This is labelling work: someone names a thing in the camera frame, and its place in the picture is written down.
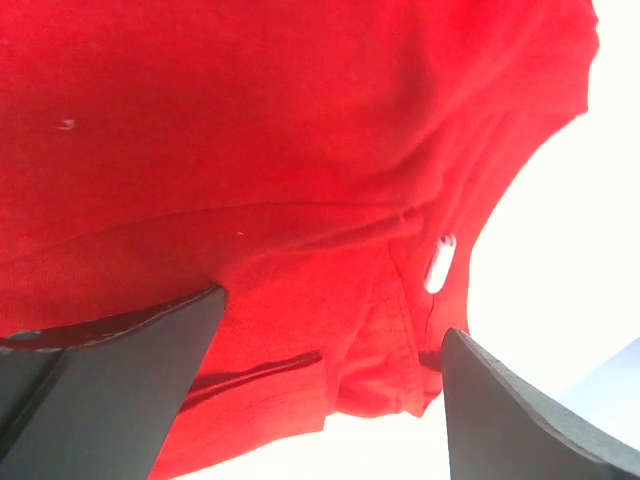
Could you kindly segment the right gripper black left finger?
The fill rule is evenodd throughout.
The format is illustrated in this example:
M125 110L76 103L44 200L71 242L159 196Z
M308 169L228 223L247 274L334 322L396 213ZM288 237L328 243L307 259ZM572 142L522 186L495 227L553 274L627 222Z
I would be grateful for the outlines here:
M225 304L211 288L3 338L2 478L148 478Z

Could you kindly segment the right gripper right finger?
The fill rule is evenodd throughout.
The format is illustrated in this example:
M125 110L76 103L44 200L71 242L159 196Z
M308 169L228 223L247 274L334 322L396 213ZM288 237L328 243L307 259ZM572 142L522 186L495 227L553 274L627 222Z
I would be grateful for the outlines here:
M468 334L442 344L454 479L636 479L639 452L524 381Z

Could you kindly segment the red t shirt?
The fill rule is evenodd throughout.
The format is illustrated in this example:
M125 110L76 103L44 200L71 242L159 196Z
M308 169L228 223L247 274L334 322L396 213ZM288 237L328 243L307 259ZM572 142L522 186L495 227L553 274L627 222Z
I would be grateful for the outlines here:
M421 416L474 244L587 109L589 1L5 1L1 331L223 287L155 462Z

